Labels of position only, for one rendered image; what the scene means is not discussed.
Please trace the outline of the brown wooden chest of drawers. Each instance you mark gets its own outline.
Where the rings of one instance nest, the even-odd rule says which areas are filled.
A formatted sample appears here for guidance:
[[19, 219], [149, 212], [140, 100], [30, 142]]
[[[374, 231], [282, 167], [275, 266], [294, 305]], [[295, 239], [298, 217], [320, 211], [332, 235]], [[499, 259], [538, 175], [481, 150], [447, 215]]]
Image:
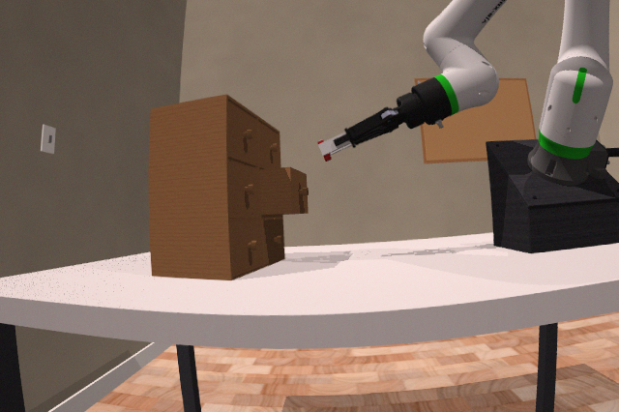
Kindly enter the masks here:
[[[228, 154], [228, 101], [257, 120], [258, 163]], [[152, 277], [235, 280], [230, 221], [261, 215], [258, 121], [280, 131], [226, 95], [151, 108], [149, 232]], [[228, 159], [258, 168], [260, 215], [229, 215]], [[276, 218], [281, 217], [281, 218]], [[256, 219], [257, 218], [257, 219]]]

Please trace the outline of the brown wooden drawer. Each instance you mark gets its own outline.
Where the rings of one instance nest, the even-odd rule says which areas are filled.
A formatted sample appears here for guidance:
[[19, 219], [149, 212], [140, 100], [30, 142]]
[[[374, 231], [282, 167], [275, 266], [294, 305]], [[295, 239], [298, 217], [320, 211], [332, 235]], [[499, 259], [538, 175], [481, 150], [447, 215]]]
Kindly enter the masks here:
[[261, 220], [230, 221], [233, 277], [263, 266]]
[[292, 167], [260, 169], [261, 215], [308, 214], [307, 174]]
[[258, 163], [257, 120], [230, 101], [228, 101], [228, 154]]
[[260, 215], [258, 168], [228, 160], [228, 186], [229, 215]]
[[[279, 135], [258, 121], [259, 164], [269, 168], [280, 168]], [[273, 145], [273, 146], [272, 146]]]
[[261, 221], [263, 260], [266, 265], [284, 257], [283, 223], [282, 219]]

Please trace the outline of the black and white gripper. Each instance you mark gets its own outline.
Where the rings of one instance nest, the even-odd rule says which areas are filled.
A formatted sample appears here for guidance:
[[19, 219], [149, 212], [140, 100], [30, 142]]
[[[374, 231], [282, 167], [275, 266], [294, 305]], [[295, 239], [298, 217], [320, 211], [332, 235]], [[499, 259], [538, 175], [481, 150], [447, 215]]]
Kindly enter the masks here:
[[344, 133], [318, 144], [322, 156], [328, 154], [331, 156], [350, 146], [355, 148], [355, 145], [384, 133], [392, 132], [402, 123], [406, 123], [409, 129], [414, 129], [423, 125], [425, 122], [424, 113], [420, 106], [420, 102], [418, 102], [412, 93], [409, 92], [398, 97], [397, 104], [398, 107], [393, 109], [385, 107], [349, 129], [345, 128]]

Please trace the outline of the red cylinder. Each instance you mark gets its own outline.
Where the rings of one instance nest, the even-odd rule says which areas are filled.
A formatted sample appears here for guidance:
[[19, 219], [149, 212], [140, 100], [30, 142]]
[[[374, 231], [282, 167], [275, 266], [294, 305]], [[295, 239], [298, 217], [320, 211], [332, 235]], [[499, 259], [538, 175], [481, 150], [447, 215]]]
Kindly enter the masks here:
[[[319, 139], [319, 140], [317, 141], [317, 143], [318, 143], [318, 144], [320, 144], [320, 143], [322, 143], [322, 142], [324, 142], [324, 140], [323, 140], [323, 139]], [[332, 158], [331, 158], [331, 156], [330, 156], [330, 154], [328, 154], [328, 155], [326, 155], [326, 156], [323, 156], [323, 157], [324, 157], [324, 159], [325, 159], [325, 162], [327, 162], [327, 161], [329, 161], [329, 160], [331, 160], [331, 159], [332, 159]]]

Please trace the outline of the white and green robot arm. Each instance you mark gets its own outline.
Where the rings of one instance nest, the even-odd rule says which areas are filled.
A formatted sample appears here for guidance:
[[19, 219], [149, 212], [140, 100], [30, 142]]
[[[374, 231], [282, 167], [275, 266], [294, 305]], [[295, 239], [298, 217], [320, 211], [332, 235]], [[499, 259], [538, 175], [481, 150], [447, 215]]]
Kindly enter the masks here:
[[[474, 40], [506, 1], [453, 0], [427, 27], [424, 47], [442, 74], [417, 81], [411, 91], [428, 125], [441, 129], [445, 118], [495, 97], [497, 71]], [[619, 148], [597, 140], [613, 86], [609, 2], [565, 0], [558, 62], [549, 76], [539, 139], [527, 160], [534, 173], [555, 184], [579, 185], [588, 175], [604, 179], [608, 158], [619, 157]]]

